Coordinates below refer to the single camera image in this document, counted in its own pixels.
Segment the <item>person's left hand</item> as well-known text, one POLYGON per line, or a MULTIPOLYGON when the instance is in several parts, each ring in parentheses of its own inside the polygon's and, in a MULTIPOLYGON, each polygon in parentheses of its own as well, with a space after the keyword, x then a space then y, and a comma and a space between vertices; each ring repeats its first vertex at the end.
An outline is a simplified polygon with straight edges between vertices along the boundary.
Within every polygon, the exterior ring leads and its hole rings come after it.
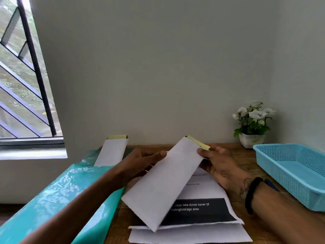
POLYGON ((135 148, 125 159, 110 169, 112 188, 121 189, 132 179, 145 175, 156 163, 141 163, 143 151, 154 150, 146 147, 135 148))

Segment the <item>person's right hand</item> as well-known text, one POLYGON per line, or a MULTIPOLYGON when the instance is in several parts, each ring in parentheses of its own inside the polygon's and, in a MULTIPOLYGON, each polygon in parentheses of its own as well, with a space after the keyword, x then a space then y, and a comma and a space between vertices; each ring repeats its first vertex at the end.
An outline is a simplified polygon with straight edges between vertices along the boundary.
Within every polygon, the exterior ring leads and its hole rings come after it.
POLYGON ((200 167, 209 173, 226 192, 236 194, 245 201, 248 187, 254 177, 238 166, 230 151, 218 146, 211 146, 210 149, 212 148, 219 148, 221 156, 215 160, 208 159, 208 162, 202 161, 200 167))

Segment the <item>white envelope with yellow strip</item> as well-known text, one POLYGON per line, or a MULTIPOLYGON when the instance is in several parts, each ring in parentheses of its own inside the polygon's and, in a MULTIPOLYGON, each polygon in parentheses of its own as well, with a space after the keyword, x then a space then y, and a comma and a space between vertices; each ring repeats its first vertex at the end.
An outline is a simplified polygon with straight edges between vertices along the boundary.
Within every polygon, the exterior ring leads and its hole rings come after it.
POLYGON ((122 161, 126 145, 127 135, 110 135, 105 140, 99 156, 94 164, 95 167, 112 167, 122 161))
POLYGON ((121 200, 153 232, 156 232, 183 188, 203 160, 199 148, 209 150, 183 137, 165 158, 132 186, 121 200))

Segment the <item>person's right forearm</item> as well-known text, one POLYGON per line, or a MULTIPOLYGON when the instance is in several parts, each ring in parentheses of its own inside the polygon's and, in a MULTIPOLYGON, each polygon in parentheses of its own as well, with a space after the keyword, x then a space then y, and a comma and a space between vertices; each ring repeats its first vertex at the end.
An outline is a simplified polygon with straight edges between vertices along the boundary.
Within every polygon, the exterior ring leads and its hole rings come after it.
POLYGON ((251 207, 286 244, 325 244, 325 222, 263 182, 251 207))

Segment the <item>person's left forearm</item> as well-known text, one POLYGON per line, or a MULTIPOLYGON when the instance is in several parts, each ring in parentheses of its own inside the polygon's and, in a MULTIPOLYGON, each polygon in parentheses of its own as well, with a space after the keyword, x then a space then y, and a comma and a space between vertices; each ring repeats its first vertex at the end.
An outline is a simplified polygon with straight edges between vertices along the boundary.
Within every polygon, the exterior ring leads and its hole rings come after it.
POLYGON ((102 203, 125 185, 125 171, 108 170, 19 244, 71 244, 102 203))

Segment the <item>white printed paper sheet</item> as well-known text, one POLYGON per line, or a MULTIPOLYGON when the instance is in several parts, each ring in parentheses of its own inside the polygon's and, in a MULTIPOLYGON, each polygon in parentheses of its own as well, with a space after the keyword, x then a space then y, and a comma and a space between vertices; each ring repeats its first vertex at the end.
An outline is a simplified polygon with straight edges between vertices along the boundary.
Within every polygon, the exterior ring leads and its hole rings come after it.
POLYGON ((170 182, 153 185, 146 175, 129 189, 122 201, 135 213, 129 228, 158 230, 188 226, 240 224, 225 190, 201 168, 197 168, 178 196, 180 186, 170 182))

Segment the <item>white flowers in white pot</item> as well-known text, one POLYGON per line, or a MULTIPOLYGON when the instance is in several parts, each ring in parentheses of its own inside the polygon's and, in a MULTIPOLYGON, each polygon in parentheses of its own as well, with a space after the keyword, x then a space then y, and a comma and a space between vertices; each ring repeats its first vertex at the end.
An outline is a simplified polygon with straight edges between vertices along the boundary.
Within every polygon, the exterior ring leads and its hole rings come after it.
POLYGON ((272 119, 275 113, 276 111, 271 108, 263 108, 261 101, 252 102, 247 108, 239 108, 232 115, 240 125, 234 130, 233 136, 238 137, 241 145, 246 149, 263 144, 265 133, 270 130, 267 119, 272 119))

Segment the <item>black wristband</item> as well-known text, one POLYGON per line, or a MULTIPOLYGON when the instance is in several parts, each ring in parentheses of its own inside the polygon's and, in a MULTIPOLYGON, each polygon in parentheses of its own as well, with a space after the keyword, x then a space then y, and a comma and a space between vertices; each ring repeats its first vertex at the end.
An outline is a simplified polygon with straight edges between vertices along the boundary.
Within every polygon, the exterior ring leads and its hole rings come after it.
POLYGON ((257 189, 258 185, 263 181, 264 180, 261 177, 256 177, 248 187, 246 199, 245 199, 245 208, 249 215, 252 215, 254 213, 252 209, 252 200, 253 200, 254 192, 257 189))

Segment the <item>plain white paper sheet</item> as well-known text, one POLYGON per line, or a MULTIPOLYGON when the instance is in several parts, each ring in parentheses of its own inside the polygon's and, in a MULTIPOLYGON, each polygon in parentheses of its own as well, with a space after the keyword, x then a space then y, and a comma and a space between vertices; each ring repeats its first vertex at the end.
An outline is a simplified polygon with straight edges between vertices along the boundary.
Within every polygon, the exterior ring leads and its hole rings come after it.
POLYGON ((239 223, 218 223, 215 225, 187 226, 161 229, 153 232, 147 229, 132 229, 128 238, 137 244, 203 244, 253 242, 239 223))

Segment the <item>light blue plastic basket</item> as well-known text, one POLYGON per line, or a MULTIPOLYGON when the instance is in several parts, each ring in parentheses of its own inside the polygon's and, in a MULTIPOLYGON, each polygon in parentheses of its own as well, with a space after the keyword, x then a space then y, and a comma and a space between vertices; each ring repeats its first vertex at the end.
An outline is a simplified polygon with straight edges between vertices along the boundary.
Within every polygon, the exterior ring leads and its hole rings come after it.
POLYGON ((253 146, 257 164, 307 209, 325 212, 325 153, 302 144, 253 146))

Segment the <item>teal plastic bag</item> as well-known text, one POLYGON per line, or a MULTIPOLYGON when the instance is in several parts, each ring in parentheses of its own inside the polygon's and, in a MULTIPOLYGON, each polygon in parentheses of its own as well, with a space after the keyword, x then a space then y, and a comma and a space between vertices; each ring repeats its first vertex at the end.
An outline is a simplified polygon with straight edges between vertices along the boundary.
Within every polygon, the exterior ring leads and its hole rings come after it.
MULTIPOLYGON (((0 226, 0 244, 18 244, 109 170, 111 166, 94 166, 99 154, 99 150, 89 151, 0 226)), ((71 244, 104 244, 123 190, 101 204, 71 244)))

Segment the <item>window with black metal grille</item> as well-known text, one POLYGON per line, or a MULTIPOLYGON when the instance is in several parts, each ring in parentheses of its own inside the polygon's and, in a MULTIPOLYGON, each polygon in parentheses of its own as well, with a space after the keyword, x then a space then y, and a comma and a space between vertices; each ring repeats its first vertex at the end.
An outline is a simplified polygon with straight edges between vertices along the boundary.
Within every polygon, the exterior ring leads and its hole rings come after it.
POLYGON ((0 159, 66 159, 30 0, 0 0, 0 159))

